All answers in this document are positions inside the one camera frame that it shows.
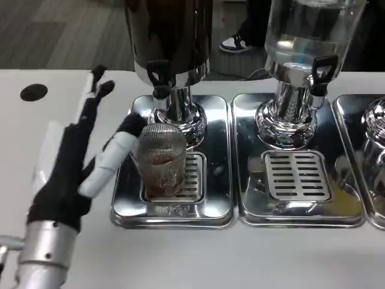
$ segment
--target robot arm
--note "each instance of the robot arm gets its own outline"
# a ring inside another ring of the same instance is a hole
[[[9,250],[21,250],[15,289],[57,289],[66,281],[81,217],[131,151],[147,122],[129,114],[102,151],[84,168],[90,134],[112,81],[98,85],[106,69],[90,74],[74,122],[49,125],[34,175],[36,193],[24,240],[0,236],[0,272]]]

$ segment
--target black and white shoe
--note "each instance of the black and white shoe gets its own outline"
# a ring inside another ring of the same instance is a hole
[[[254,46],[246,45],[245,40],[239,34],[226,39],[219,45],[219,48],[228,53],[242,53],[245,51],[253,50]]]

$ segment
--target ribbed glass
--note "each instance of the ribbed glass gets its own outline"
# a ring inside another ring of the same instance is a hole
[[[172,196],[182,189],[186,137],[179,128],[164,123],[145,127],[132,155],[148,195]]]

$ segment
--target white table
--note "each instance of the white table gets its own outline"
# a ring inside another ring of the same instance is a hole
[[[30,183],[48,120],[72,120],[85,71],[0,70],[0,233],[23,236],[31,203]],[[116,89],[99,108],[90,144],[94,154],[115,131],[136,96],[150,93],[132,72],[108,72]],[[27,103],[22,88],[48,87]],[[274,79],[203,82],[195,94],[273,92]],[[384,93],[385,73],[342,73],[330,85],[331,99],[344,93]],[[74,289],[383,288],[385,232],[358,229],[268,229],[237,223],[223,231],[124,230],[109,221],[113,182],[83,219],[69,277]],[[0,287],[10,288],[12,254]]]

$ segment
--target drip tray grate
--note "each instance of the drip tray grate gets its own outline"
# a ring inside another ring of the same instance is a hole
[[[206,175],[206,158],[201,153],[186,154],[185,184],[178,193],[168,197],[154,197],[147,194],[144,185],[141,185],[141,195],[145,202],[159,203],[196,203],[203,199]]]
[[[287,201],[326,201],[330,187],[324,156],[316,151],[266,151],[262,155],[271,196]]]

